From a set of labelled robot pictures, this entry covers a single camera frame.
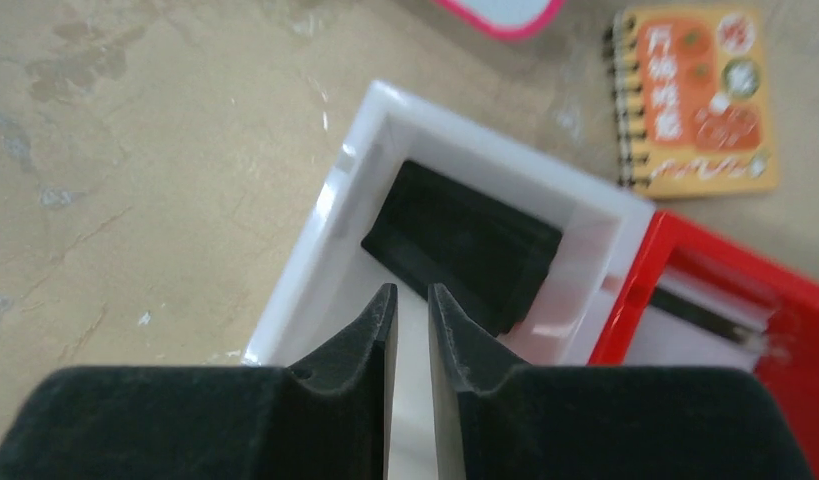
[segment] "red plastic container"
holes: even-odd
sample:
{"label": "red plastic container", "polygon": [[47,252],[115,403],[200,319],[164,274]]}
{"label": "red plastic container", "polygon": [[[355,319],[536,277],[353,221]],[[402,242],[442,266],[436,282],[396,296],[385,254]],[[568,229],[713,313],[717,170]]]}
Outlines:
{"label": "red plastic container", "polygon": [[819,285],[688,220],[657,212],[590,364],[626,363],[650,297],[666,271],[768,311],[752,367],[819,478]]}

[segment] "spiral notebook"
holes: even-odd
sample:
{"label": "spiral notebook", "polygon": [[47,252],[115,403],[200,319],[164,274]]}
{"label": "spiral notebook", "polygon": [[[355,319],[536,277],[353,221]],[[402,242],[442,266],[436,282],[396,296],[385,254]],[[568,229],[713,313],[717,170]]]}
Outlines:
{"label": "spiral notebook", "polygon": [[607,36],[620,183],[652,198],[771,190],[779,182],[758,13],[633,7]]}

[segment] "pink object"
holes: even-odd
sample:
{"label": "pink object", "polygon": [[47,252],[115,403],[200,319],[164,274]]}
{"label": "pink object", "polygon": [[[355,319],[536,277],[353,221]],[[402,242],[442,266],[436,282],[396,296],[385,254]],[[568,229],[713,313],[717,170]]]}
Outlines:
{"label": "pink object", "polygon": [[565,0],[435,0],[474,28],[500,40],[535,35],[559,12]]}

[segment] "concrete floor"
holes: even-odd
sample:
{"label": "concrete floor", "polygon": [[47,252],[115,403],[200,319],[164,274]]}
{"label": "concrete floor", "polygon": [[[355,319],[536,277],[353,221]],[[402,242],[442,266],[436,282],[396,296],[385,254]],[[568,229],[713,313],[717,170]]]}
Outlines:
{"label": "concrete floor", "polygon": [[[0,438],[58,367],[237,362],[374,78],[614,178],[631,3],[513,47],[429,0],[0,1]],[[819,0],[746,3],[782,185],[665,206],[819,279]]]}

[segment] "white plastic frame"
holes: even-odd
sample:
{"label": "white plastic frame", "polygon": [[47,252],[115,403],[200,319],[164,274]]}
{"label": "white plastic frame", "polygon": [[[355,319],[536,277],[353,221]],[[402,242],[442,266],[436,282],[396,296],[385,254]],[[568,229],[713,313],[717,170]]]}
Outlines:
{"label": "white plastic frame", "polygon": [[[396,283],[390,468],[393,478],[435,478],[426,302],[360,246],[407,158],[563,231],[532,310],[501,338],[533,363],[588,361],[654,207],[421,98],[371,85],[244,363],[293,363],[352,321],[382,283]],[[420,458],[432,463],[421,467]]]}

